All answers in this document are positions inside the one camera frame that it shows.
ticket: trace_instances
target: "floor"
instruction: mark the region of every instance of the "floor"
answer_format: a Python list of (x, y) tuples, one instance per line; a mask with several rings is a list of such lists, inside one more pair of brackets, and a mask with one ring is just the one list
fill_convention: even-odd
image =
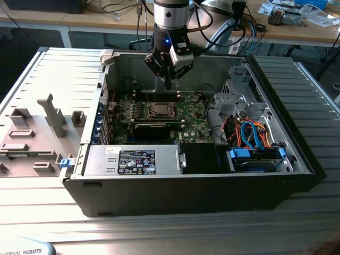
[[(25, 69), (39, 46), (63, 47), (60, 34), (57, 31), (25, 29), (24, 32), (15, 28), (12, 29), (12, 40), (1, 37), (0, 28), (0, 100), (13, 86), (16, 79)], [(70, 34), (71, 43), (74, 48), (108, 48), (104, 45), (103, 34), (88, 32), (72, 32)], [(136, 40), (134, 35), (107, 35), (108, 42), (116, 49), (128, 49), (129, 41)], [(269, 49), (270, 56), (283, 56), (288, 49), (288, 45), (268, 45), (262, 44), (263, 48)], [(141, 44), (141, 49), (145, 49), (145, 44)], [(259, 50), (259, 55), (267, 50)], [(295, 49), (291, 57), (296, 61), (301, 61), (313, 75), (316, 74), (320, 65), (320, 58), (324, 57), (325, 49), (310, 46), (301, 46)], [(319, 81), (332, 98), (337, 95), (332, 91), (332, 84), (340, 82), (338, 70), (340, 58), (333, 63), (324, 76)]]

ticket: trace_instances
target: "metal bracket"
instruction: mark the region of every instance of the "metal bracket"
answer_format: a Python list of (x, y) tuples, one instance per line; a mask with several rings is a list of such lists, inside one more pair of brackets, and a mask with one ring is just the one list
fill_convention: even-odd
[(179, 159), (180, 159), (180, 167), (181, 168), (186, 168), (186, 160), (185, 160), (185, 153), (180, 153), (179, 154)]

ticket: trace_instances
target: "blue cable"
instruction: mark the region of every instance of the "blue cable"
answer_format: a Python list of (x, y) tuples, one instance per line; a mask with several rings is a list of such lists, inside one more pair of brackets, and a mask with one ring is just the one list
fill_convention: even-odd
[(245, 132), (245, 127), (246, 127), (247, 124), (250, 124), (251, 127), (253, 128), (253, 133), (254, 133), (254, 139), (255, 139), (256, 146), (259, 147), (261, 150), (264, 150), (265, 148), (263, 147), (263, 145), (262, 145), (262, 143), (261, 143), (261, 141), (259, 140), (259, 137), (258, 137), (258, 135), (257, 135), (257, 128), (255, 127), (255, 125), (254, 125), (253, 123), (251, 123), (251, 122), (249, 122), (249, 121), (244, 122), (243, 125), (242, 125), (242, 127), (241, 127), (241, 137), (242, 137), (243, 142), (244, 142), (246, 145), (248, 145), (248, 146), (250, 147), (250, 149), (252, 149), (252, 150), (254, 149), (253, 145), (251, 145), (251, 144), (246, 140), (246, 138), (245, 138), (244, 132)]
[(251, 42), (250, 49), (249, 49), (248, 53), (246, 54), (248, 56), (251, 53), (251, 51), (253, 50), (256, 33), (255, 33), (255, 29), (254, 29), (253, 24), (251, 22), (249, 22), (248, 20), (246, 20), (246, 22), (250, 25), (251, 31), (252, 31), (252, 34), (253, 34), (253, 41)]

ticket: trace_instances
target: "electronic component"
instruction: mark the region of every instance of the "electronic component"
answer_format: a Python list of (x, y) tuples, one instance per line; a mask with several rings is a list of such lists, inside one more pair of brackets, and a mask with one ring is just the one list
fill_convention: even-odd
[(280, 147), (263, 150), (231, 148), (229, 154), (236, 173), (275, 172), (286, 156), (285, 150)]
[(164, 140), (170, 137), (171, 128), (166, 124), (137, 124), (134, 136), (141, 140)]
[(268, 16), (268, 23), (270, 25), (279, 26), (281, 24), (299, 26), (302, 22), (302, 15), (295, 10), (284, 10), (282, 8), (275, 8)]
[[(113, 123), (115, 144), (154, 144), (206, 143), (212, 142), (212, 137), (206, 135), (209, 126), (205, 120), (204, 102), (192, 102), (191, 93), (176, 94), (177, 102), (141, 101), (142, 96), (136, 93), (117, 95), (119, 99), (120, 117)], [(146, 99), (165, 99), (148, 94)]]

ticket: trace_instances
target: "connector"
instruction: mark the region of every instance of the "connector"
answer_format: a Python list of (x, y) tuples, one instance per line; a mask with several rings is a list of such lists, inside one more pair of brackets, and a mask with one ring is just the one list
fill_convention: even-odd
[(137, 16), (140, 17), (142, 15), (142, 12), (143, 12), (143, 3), (141, 0), (138, 0), (137, 10), (136, 10)]
[(77, 158), (64, 158), (60, 161), (60, 167), (73, 168)]
[(229, 153), (231, 158), (250, 158), (248, 149), (232, 148)]

